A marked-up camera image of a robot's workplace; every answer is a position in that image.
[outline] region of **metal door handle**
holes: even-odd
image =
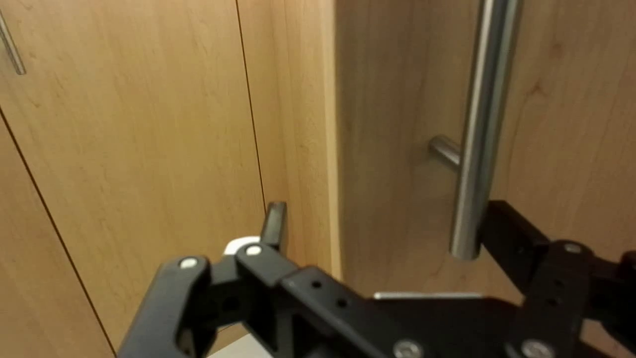
[[[521,0],[483,0],[477,33],[471,102],[461,160],[449,140],[429,142],[433,154],[459,166],[451,255],[471,261],[479,255],[477,228],[485,214],[501,128],[513,41]]]
[[[4,43],[4,49],[6,49],[8,57],[10,57],[12,63],[14,63],[14,69],[16,69],[16,73],[18,73],[18,76],[26,76],[24,63],[22,63],[22,59],[20,59],[20,53],[18,53],[18,49],[16,49],[16,45],[14,45],[12,33],[8,31],[2,13],[0,13],[0,37],[2,37],[2,43]]]

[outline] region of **black metal frame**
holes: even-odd
[[[636,353],[636,255],[614,265],[578,244],[551,244],[503,202],[489,206],[479,242],[525,295],[521,309],[499,299],[368,301],[320,269],[298,269],[278,253],[282,238],[284,204],[274,204],[260,244],[213,267],[205,257],[165,263],[119,357],[205,357],[233,323],[284,358],[604,357],[578,341],[584,319]]]

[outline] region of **screw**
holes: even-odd
[[[521,353],[527,358],[555,358],[553,347],[543,341],[525,341]]]
[[[567,246],[565,246],[565,252],[567,252],[567,253],[582,253],[582,248],[580,248],[580,246],[574,246],[574,244],[567,244]]]
[[[423,351],[419,345],[415,345],[414,341],[400,341],[394,347],[394,357],[396,358],[423,358]]]
[[[249,255],[249,257],[256,257],[256,255],[260,255],[260,248],[249,248],[245,253]]]
[[[179,263],[179,269],[193,269],[193,267],[197,267],[197,259],[183,259],[181,263]]]

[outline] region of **wooden door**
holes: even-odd
[[[616,261],[636,248],[634,3],[525,3],[493,198],[551,238]],[[344,277],[364,293],[479,291],[519,301],[489,255],[449,257],[477,3],[338,3]],[[626,355],[594,333],[594,345]]]
[[[233,0],[2,0],[0,104],[113,347],[157,265],[258,234]]]
[[[2,357],[113,357],[0,112]]]

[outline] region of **silver pull handle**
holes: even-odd
[[[8,31],[2,13],[0,13],[0,37],[2,37],[2,43],[4,43],[4,49],[6,49],[8,57],[10,57],[12,63],[14,63],[14,69],[16,69],[16,73],[18,73],[18,76],[26,76],[24,63],[22,63],[22,59],[20,59],[20,53],[18,53],[18,49],[16,49],[16,45],[14,45],[12,33]]]
[[[463,136],[451,255],[471,261],[479,255],[477,228],[485,214],[501,128],[501,114],[513,55],[521,0],[483,0],[473,63],[471,102]],[[451,146],[437,136],[433,154],[453,164]]]

